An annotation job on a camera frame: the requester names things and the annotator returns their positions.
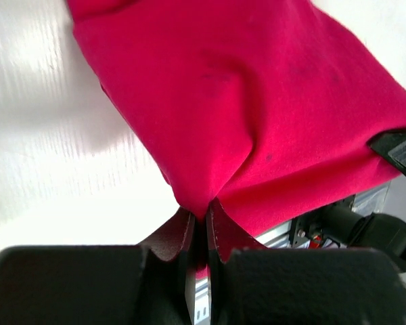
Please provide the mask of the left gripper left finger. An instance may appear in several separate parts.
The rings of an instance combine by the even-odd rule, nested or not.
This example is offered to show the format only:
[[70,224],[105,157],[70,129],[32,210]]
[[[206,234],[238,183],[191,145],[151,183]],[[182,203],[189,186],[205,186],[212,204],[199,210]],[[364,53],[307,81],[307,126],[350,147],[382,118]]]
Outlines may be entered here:
[[195,217],[179,209],[136,245],[0,252],[0,324],[192,324]]

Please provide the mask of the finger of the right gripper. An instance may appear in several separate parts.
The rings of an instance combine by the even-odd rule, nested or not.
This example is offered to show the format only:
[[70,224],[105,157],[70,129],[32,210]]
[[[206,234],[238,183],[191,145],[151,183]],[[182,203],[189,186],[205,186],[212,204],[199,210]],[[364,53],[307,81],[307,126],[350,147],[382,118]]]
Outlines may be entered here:
[[367,145],[406,177],[406,129],[393,129],[372,137]]

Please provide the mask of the crimson red t-shirt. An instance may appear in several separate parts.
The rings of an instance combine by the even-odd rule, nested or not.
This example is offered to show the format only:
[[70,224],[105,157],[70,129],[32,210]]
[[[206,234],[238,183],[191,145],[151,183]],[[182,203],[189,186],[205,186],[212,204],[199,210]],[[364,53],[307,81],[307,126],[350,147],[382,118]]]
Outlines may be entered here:
[[74,37],[177,202],[252,235],[398,175],[406,90],[310,1],[69,1]]

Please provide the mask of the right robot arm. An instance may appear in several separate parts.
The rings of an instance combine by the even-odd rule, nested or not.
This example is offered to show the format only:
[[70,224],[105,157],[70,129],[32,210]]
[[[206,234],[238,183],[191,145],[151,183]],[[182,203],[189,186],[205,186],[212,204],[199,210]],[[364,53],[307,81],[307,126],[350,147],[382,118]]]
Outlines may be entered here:
[[[406,176],[406,129],[381,133],[368,146]],[[373,248],[387,254],[406,272],[406,223],[398,217],[372,213],[366,217],[338,205],[319,214],[321,233],[347,247]]]

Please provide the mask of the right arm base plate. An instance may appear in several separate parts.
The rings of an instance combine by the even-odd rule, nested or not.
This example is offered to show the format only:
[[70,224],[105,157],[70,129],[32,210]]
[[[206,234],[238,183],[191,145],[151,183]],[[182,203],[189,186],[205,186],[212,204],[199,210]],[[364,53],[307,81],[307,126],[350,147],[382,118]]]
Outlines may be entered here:
[[332,207],[342,207],[351,210],[355,195],[348,196],[331,204],[304,213],[291,220],[289,243],[292,248],[301,248],[308,244],[308,248],[323,248],[328,241],[323,235],[320,219],[323,212]]

